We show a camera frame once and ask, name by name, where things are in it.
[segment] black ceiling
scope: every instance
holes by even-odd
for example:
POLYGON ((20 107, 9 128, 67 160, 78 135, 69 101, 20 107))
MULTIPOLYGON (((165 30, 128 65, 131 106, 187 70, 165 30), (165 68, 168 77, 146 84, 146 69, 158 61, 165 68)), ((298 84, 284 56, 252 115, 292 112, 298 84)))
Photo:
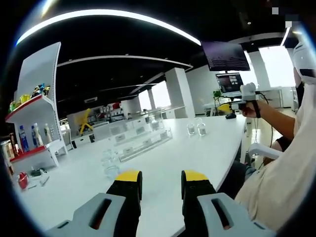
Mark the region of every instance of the black ceiling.
MULTIPOLYGON (((81 9, 118 9, 159 19, 199 40, 230 41, 255 34, 285 31, 284 17, 272 15, 271 8, 265 7, 265 2, 197 0, 187 4, 180 0, 60 0, 46 18, 81 9)), ((79 17, 48 26, 17 45, 7 74, 10 79, 8 91, 13 94, 25 57, 59 41, 59 64, 85 57, 126 54, 167 58, 191 64, 195 68, 206 64, 200 46, 160 26, 123 17, 79 17)), ((242 46, 255 51, 259 46, 280 42, 281 39, 277 38, 270 41, 259 40, 255 45, 245 43, 242 46)), ((56 93, 59 117, 87 107, 120 100, 121 97, 131 95, 131 91, 136 88, 133 85, 142 84, 174 67, 188 69, 187 66, 168 62, 130 58, 97 59, 58 67, 56 93), (84 99, 94 96, 98 96, 96 103, 84 104, 84 99)))

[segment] beige shirt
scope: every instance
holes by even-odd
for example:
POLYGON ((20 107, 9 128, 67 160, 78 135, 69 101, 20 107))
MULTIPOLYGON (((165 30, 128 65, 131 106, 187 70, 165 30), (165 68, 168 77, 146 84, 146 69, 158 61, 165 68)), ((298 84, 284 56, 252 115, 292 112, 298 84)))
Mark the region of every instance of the beige shirt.
POLYGON ((252 220, 277 231, 303 201, 316 171, 316 86, 305 85, 288 149, 256 171, 236 196, 252 220))

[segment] person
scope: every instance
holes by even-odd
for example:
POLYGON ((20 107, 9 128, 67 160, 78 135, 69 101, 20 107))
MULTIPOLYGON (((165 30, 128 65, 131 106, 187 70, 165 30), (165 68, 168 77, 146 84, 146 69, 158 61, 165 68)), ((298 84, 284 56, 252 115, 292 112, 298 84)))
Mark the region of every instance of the person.
MULTIPOLYGON (((292 118, 257 101, 261 117, 285 138, 290 146, 261 170, 234 162, 218 192, 243 205, 251 220, 278 231, 304 200, 316 173, 316 64, 302 43, 294 49, 294 64, 305 83, 302 106, 292 118)), ((255 117, 252 103, 243 110, 255 117)))
MULTIPOLYGON (((301 77, 299 76, 296 68, 294 68, 294 79, 295 79, 295 89, 297 93, 297 100, 298 100, 298 108, 302 105, 303 95, 304 95, 304 83, 302 82, 301 77)), ((285 152, 285 150, 289 147, 292 140, 287 139, 284 136, 281 136, 280 138, 276 139, 272 145, 271 148, 285 152)), ((274 161, 274 159, 263 157, 263 165, 266 166, 270 162, 274 161)))

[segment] blue bottle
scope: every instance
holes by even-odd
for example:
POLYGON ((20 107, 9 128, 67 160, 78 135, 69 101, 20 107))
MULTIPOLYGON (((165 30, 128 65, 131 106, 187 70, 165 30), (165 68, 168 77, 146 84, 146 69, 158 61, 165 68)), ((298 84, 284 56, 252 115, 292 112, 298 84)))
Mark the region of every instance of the blue bottle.
POLYGON ((20 126, 20 138, 21 138, 21 145, 23 147, 24 152, 29 152, 30 148, 29 148, 28 141, 26 139, 23 125, 20 126))
POLYGON ((34 146, 38 147, 38 143, 36 141, 36 134, 35 134, 35 130, 34 130, 34 126, 33 125, 32 125, 32 140, 33 140, 34 146))

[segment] computer monitor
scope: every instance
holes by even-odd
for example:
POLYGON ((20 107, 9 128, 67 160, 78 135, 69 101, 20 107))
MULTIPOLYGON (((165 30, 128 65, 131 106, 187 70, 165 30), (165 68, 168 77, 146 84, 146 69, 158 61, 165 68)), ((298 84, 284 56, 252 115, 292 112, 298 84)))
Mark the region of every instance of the computer monitor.
POLYGON ((233 92, 240 93, 243 82, 239 73, 217 74, 216 78, 223 96, 229 96, 233 92))
POLYGON ((229 42, 201 42, 210 71, 250 71, 240 44, 229 42))

